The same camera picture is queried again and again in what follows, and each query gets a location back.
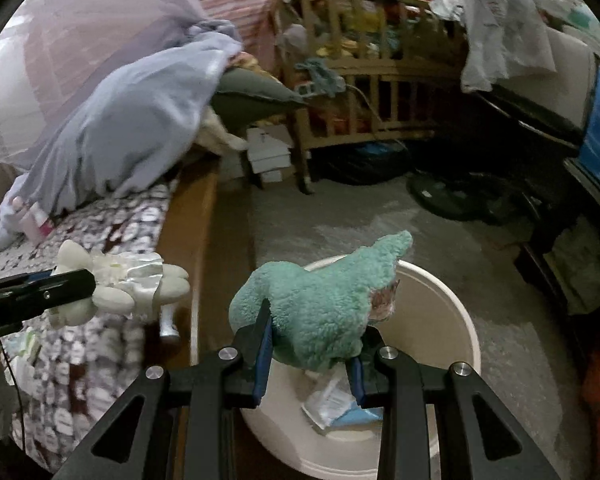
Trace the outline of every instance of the white cloth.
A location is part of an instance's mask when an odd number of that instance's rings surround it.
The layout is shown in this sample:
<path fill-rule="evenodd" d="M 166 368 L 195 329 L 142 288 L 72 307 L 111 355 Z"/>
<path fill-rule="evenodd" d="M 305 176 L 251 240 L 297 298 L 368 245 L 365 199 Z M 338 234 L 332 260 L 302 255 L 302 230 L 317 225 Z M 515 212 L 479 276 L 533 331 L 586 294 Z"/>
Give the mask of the white cloth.
<path fill-rule="evenodd" d="M 490 91 L 498 79 L 555 72 L 547 27 L 533 0 L 433 0 L 430 8 L 467 31 L 464 92 Z"/>
<path fill-rule="evenodd" d="M 25 0 L 0 34 L 0 162 L 29 169 L 109 73 L 207 18 L 199 0 Z"/>

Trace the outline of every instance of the teal cloth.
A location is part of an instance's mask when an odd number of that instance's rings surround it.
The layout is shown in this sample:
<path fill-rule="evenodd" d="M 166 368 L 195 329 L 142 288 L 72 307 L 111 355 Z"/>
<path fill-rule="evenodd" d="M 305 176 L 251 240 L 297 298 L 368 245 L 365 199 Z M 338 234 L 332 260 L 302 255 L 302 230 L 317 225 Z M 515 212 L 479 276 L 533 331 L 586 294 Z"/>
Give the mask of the teal cloth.
<path fill-rule="evenodd" d="M 315 95 L 327 94 L 333 99 L 337 93 L 347 89 L 344 79 L 335 70 L 327 67 L 321 57 L 308 57 L 303 62 L 296 63 L 296 70 L 307 70 L 311 81 L 314 82 Z"/>
<path fill-rule="evenodd" d="M 254 323 L 265 298 L 271 304 L 274 357 L 324 371 L 360 354 L 371 311 L 371 293 L 395 279 L 397 259 L 411 246 L 407 231 L 360 247 L 330 266 L 309 272 L 290 262 L 255 270 L 229 307 L 236 332 Z"/>

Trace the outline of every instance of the light blue blanket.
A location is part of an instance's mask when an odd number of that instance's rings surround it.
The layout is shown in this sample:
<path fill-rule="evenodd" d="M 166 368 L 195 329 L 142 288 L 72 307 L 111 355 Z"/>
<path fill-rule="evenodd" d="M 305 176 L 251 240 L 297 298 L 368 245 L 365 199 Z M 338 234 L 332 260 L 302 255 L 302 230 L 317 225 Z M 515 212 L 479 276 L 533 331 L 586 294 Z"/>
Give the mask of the light blue blanket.
<path fill-rule="evenodd" d="M 199 22 L 179 43 L 109 74 L 50 136 L 0 205 L 0 251 L 20 233 L 14 196 L 50 214 L 72 211 L 97 196 L 146 189 L 187 152 L 242 43 L 223 20 Z"/>

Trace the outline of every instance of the metal screw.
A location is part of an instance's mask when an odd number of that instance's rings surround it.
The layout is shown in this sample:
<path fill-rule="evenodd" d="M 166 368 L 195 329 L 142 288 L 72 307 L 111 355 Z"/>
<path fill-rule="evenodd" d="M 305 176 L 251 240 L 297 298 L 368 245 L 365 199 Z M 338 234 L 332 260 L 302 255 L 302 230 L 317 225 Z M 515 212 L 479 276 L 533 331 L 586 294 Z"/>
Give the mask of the metal screw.
<path fill-rule="evenodd" d="M 235 359 L 238 355 L 238 351 L 232 346 L 227 346 L 226 348 L 221 348 L 218 352 L 218 357 L 222 359 L 222 361 L 230 361 L 231 359 Z"/>
<path fill-rule="evenodd" d="M 474 371 L 473 368 L 471 368 L 471 365 L 469 363 L 464 363 L 462 361 L 458 361 L 457 363 L 453 363 L 451 365 L 451 369 L 458 375 L 462 376 L 462 377 L 467 377 L 467 375 L 469 375 L 471 372 Z"/>
<path fill-rule="evenodd" d="M 160 379 L 164 374 L 164 369 L 161 366 L 149 366 L 144 373 L 147 379 Z"/>
<path fill-rule="evenodd" d="M 398 357 L 398 351 L 392 346 L 383 346 L 378 350 L 382 359 L 395 359 Z"/>

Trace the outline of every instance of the patterned bedsheet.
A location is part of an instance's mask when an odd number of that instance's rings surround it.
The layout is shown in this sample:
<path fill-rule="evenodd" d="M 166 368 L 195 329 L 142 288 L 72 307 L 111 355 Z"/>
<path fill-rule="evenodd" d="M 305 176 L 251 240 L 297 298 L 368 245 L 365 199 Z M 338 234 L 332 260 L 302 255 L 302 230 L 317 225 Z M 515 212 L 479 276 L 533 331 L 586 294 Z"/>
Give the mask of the patterned bedsheet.
<path fill-rule="evenodd" d="M 15 243 L 0 253 L 0 278 L 51 269 L 67 239 L 103 252 L 152 252 L 175 184 L 156 184 L 123 199 L 98 200 L 62 219 L 39 246 L 26 240 Z M 40 334 L 42 348 L 34 363 L 34 395 L 23 396 L 26 452 L 56 472 L 136 378 L 144 357 L 144 328 L 137 321 L 109 314 L 60 330 L 53 330 L 43 314 L 27 326 Z M 20 446 L 17 415 L 12 427 Z"/>

